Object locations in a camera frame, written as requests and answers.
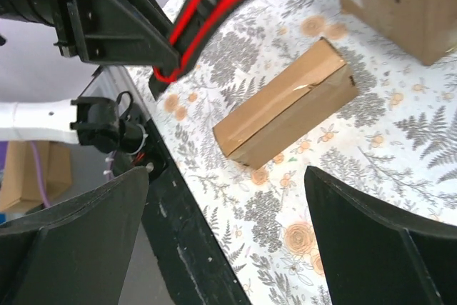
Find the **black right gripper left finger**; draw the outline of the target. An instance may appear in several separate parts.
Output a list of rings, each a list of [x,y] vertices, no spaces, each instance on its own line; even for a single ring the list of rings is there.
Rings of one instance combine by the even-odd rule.
[[[1,225],[1,303],[117,304],[149,187],[135,167]]]

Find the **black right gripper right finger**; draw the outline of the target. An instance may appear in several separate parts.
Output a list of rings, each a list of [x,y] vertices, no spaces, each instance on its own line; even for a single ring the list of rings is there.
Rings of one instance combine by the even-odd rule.
[[[359,191],[315,166],[306,199],[333,304],[455,304],[456,227]]]

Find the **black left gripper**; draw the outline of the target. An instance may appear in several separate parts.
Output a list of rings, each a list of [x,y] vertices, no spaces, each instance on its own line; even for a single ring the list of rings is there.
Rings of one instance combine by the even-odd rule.
[[[65,57],[98,65],[176,67],[171,22],[155,0],[1,0],[1,18],[65,28]]]

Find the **small cardboard express box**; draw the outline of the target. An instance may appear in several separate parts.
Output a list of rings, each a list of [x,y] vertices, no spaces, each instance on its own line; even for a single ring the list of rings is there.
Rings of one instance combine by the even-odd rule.
[[[259,169],[358,96],[352,68],[322,37],[217,123],[222,154]]]

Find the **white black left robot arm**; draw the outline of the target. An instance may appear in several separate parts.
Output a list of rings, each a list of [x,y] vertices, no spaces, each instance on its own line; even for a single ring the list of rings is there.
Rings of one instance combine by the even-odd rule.
[[[181,61],[168,40],[171,22],[156,0],[1,0],[1,17],[53,28],[60,54],[87,64],[149,65],[169,73]],[[121,143],[125,126],[114,101],[81,97],[13,106],[5,136],[108,153]]]

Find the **large brown cardboard box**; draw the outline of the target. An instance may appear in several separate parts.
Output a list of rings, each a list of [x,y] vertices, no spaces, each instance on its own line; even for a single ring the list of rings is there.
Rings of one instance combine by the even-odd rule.
[[[456,49],[456,0],[340,0],[340,4],[426,66]]]

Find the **floral patterned table mat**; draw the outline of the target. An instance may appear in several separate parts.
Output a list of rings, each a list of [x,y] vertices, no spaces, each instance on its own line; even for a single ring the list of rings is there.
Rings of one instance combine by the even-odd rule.
[[[214,125],[324,37],[359,95],[259,170],[227,160]],[[155,100],[129,74],[235,271],[246,304],[329,304],[303,175],[309,165],[402,209],[456,222],[456,55],[423,66],[339,0],[250,0],[195,69]]]

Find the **brown boxes outside enclosure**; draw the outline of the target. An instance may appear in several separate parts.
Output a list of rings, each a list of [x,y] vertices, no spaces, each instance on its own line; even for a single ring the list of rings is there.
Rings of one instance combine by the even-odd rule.
[[[71,151],[55,142],[36,143],[38,157],[29,142],[6,145],[1,170],[1,212],[22,214],[43,204],[39,179],[47,199],[53,200],[72,185]]]

